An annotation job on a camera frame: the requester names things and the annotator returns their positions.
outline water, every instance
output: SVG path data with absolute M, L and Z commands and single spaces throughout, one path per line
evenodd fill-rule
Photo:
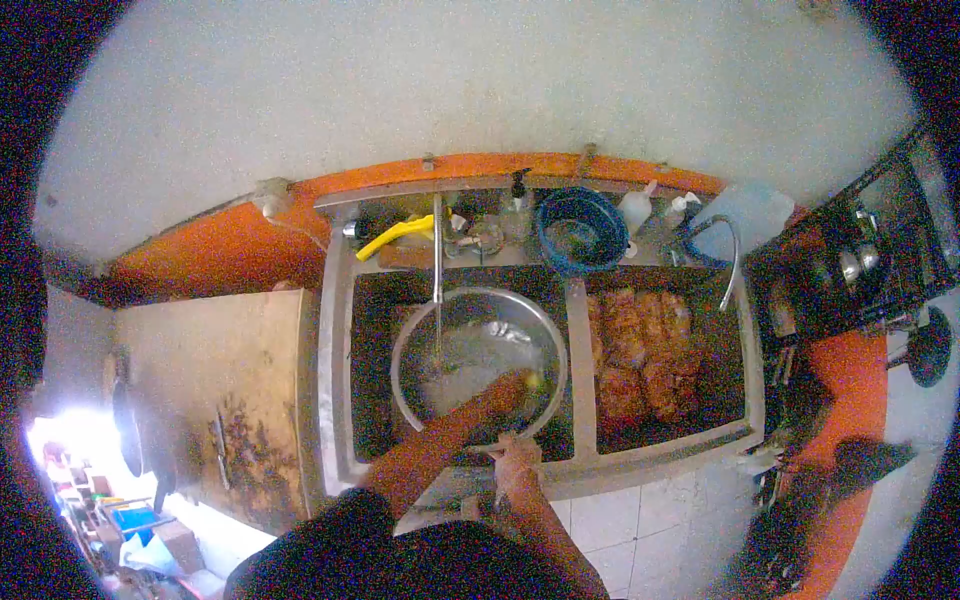
M 542 377 L 546 368 L 543 351 L 530 336 L 515 325 L 500 321 L 468 323 L 445 330 L 444 356 L 439 365 L 434 347 L 431 340 L 420 356 L 420 394 L 424 406 L 432 407 L 430 419 L 477 396 L 505 372 L 531 369 Z M 532 420 L 541 402 L 540 394 L 528 394 L 507 420 Z
M 557 254 L 565 256 L 569 262 L 589 261 L 596 255 L 595 248 L 600 241 L 594 228 L 576 219 L 551 223 L 543 235 Z

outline knife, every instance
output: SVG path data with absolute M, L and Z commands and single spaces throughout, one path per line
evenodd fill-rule
M 230 489 L 230 478 L 227 471 L 227 440 L 224 437 L 224 418 L 220 415 L 220 409 L 217 409 L 217 420 L 214 421 L 217 428 L 217 464 L 220 465 L 220 479 L 224 483 L 224 488 Z

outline person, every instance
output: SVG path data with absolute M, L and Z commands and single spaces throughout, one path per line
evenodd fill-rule
M 495 478 L 524 541 L 475 521 L 394 536 L 397 520 L 463 448 L 475 427 L 514 410 L 524 372 L 428 422 L 372 463 L 361 483 L 321 515 L 246 559 L 225 598 L 609 598 L 596 569 L 543 495 L 540 449 L 510 439 Z

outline blue bowl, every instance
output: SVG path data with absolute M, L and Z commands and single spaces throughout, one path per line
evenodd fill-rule
M 609 271 L 620 262 L 630 233 L 609 200 L 583 187 L 568 187 L 537 208 L 543 258 L 564 277 Z

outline black shirt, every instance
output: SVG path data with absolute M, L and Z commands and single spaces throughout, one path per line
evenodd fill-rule
M 531 549 L 482 523 L 456 521 L 394 537 L 382 496 L 344 492 L 230 573 L 225 598 L 573 598 Z

